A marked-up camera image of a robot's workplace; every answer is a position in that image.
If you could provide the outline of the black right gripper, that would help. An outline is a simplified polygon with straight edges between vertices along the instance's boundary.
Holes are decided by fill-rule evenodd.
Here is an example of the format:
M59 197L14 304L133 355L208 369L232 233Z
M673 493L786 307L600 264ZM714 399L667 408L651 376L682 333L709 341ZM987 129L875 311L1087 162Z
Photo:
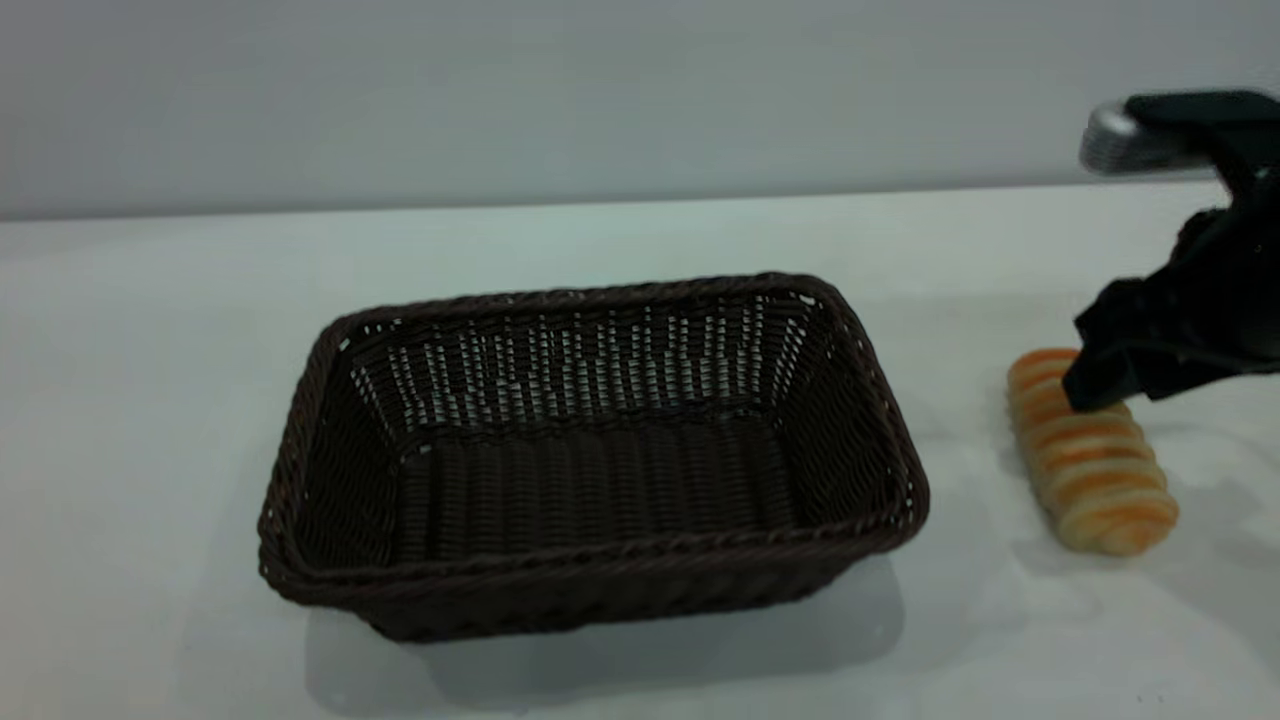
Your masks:
M1277 168L1193 217L1152 278L1156 290L1112 282L1076 316L1082 347L1062 378L1074 410L1276 374Z

